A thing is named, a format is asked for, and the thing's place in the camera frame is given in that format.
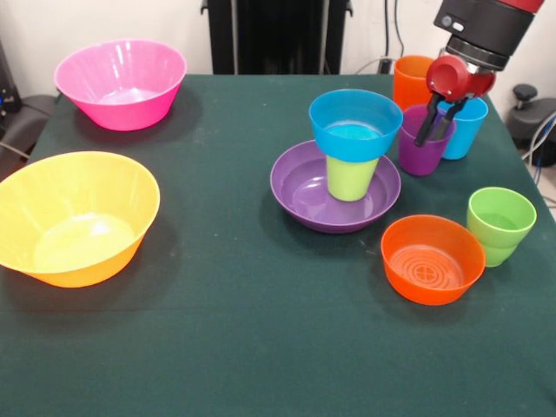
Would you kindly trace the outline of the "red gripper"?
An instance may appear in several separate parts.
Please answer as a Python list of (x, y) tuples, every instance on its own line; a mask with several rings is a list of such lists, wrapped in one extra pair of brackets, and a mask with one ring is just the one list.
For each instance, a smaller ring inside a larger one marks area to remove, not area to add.
[(472, 72), (467, 62), (459, 56), (443, 55), (431, 63), (426, 83), (432, 96), (427, 104), (426, 116), (414, 139), (414, 145), (422, 147), (429, 137), (437, 116), (437, 106), (442, 101), (452, 103), (440, 119), (434, 139), (443, 139), (455, 115), (460, 112), (467, 98), (484, 96), (494, 85), (496, 74), (489, 69), (478, 68)]

